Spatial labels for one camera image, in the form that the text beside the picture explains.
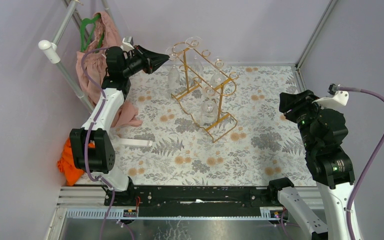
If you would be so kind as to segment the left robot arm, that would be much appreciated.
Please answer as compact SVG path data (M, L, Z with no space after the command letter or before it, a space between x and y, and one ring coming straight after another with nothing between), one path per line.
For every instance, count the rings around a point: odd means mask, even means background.
M93 182L102 182L116 191L116 199L124 206L132 204L135 192L128 176L111 174L115 165L115 150L108 131L118 109L124 103L131 86L130 77L143 71L152 74L165 62L169 55L156 53L135 45L130 51L120 46L103 47L105 75L100 98L88 120L81 128L73 128L69 134L74 166L87 173Z

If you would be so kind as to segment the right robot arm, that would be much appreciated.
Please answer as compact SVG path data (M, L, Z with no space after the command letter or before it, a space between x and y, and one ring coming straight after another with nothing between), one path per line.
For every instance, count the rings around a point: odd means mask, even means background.
M320 192L326 219L313 212L286 177L269 182L266 198L273 206L282 205L309 240L362 239L351 198L354 168L341 147L348 129L338 108L348 99L347 91L337 91L331 97L318 97L310 90L279 95L279 111L297 124L306 166Z

